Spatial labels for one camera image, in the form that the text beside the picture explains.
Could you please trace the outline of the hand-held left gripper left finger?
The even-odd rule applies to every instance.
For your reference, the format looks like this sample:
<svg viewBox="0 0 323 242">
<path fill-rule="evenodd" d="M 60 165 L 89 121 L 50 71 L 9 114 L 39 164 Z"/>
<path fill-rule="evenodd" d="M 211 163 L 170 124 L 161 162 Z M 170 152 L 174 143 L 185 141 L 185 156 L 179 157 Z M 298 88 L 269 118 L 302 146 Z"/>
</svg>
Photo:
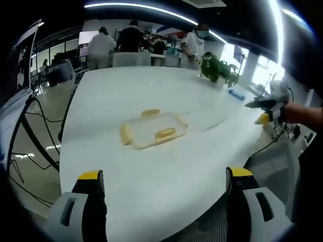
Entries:
<svg viewBox="0 0 323 242">
<path fill-rule="evenodd" d="M 52 205 L 47 235 L 52 241 L 107 241 L 106 214 L 103 171 L 85 172 Z"/>
</svg>

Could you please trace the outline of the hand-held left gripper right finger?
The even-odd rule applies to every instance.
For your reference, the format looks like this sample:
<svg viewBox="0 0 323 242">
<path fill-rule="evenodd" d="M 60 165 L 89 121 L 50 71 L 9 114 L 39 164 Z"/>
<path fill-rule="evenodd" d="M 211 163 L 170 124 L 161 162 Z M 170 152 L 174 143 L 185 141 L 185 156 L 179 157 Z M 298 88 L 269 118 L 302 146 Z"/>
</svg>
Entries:
<svg viewBox="0 0 323 242">
<path fill-rule="evenodd" d="M 227 241 L 280 241 L 293 227 L 283 202 L 244 168 L 226 168 Z"/>
</svg>

